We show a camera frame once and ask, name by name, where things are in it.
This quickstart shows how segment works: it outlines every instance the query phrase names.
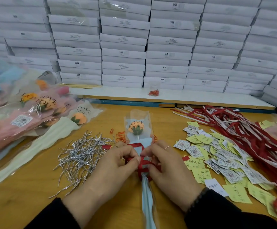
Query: pile of paper notes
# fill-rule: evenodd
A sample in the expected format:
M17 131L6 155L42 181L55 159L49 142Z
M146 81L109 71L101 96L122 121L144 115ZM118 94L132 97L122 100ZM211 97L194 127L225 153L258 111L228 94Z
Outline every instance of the pile of paper notes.
M176 141L174 147L189 153L183 160L193 172L196 181L224 197L229 196L232 201L252 203L245 190L247 188L251 196L267 207L270 215L277 217L273 208L276 197L267 192L274 185L250 167L248 161L253 161L252 157L231 139L216 131L211 129L211 133L206 133L199 129L197 122L187 123L188 126L183 129L187 132L187 140ZM205 164L216 174L222 174L226 185L221 186L212 178Z

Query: black sleeve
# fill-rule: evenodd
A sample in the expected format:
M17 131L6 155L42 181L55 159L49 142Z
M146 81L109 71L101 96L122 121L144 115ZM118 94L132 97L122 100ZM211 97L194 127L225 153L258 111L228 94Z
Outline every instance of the black sleeve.
M277 229L277 222L274 219L266 215L242 212L213 190L207 190L198 197L186 213L184 220L187 228L194 228L197 222L203 222L199 224L202 226L201 228L209 228L211 224L216 224L220 228Z
M32 228L80 229L77 221L60 198L55 198L25 227L25 229Z

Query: wooden table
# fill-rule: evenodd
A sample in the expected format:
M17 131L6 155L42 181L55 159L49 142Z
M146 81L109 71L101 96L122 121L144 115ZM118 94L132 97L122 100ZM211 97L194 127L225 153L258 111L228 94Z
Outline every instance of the wooden table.
M102 132L104 137L112 137L110 130L114 129L114 135L124 131L123 117L132 109L140 109L150 111L153 132L158 139L166 140L173 146L176 140L186 138L186 132L182 129L187 126L187 119L173 114L168 108L118 105L102 105L102 108L106 108L106 110L97 118L92 119L80 130L72 132L69 137L59 140L51 148L40 152L29 163L0 183L0 229L23 228L52 201L52 199L48 199L49 196L54 195L58 190L69 184L68 180L62 179L60 187L57 188L61 169L53 171L53 168L58 164L57 156L60 153L58 149L64 148L71 140L81 138L87 130L92 131L94 135ZM271 115L268 114L244 113L244 116L251 121L271 120ZM209 132L209 127L201 126L201 128ZM20 144L14 151L23 145L24 143ZM186 151L175 150L180 156L187 154ZM217 175L213 170L210 170L210 172L212 177L216 178L221 185L225 184L222 175ZM160 228L186 228L181 210L153 182L151 182L151 186L157 211L154 218L159 222ZM58 197L62 198L67 192L60 193ZM137 173L133 173L118 194L98 210L87 227L89 229L144 228L141 196L141 183ZM249 197L253 204L237 202L234 204L245 212L268 215L264 205L252 196L249 195ZM205 209L206 219L212 210L212 208Z

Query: white shelf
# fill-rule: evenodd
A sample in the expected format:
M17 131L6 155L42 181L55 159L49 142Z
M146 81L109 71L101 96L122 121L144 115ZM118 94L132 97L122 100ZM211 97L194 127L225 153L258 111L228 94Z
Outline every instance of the white shelf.
M161 89L159 96L148 96L148 88L101 87L93 89L70 88L70 93L105 100L128 100L174 104L213 105L232 108L273 110L275 107L257 97L219 92Z

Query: person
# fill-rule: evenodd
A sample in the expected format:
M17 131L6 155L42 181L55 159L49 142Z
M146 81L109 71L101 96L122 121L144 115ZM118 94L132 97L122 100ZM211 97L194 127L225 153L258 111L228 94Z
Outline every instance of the person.
M188 228L209 228L215 224L220 228L233 229L277 228L274 219L242 212L223 196L199 185L180 155L165 141L145 148L141 156L153 157L152 162L156 165L161 163L161 172L149 165L149 175L184 212ZM133 159L122 165L122 157ZM84 228L98 208L116 195L140 161L132 146L118 142L102 157L80 188L63 200L54 199L25 228Z

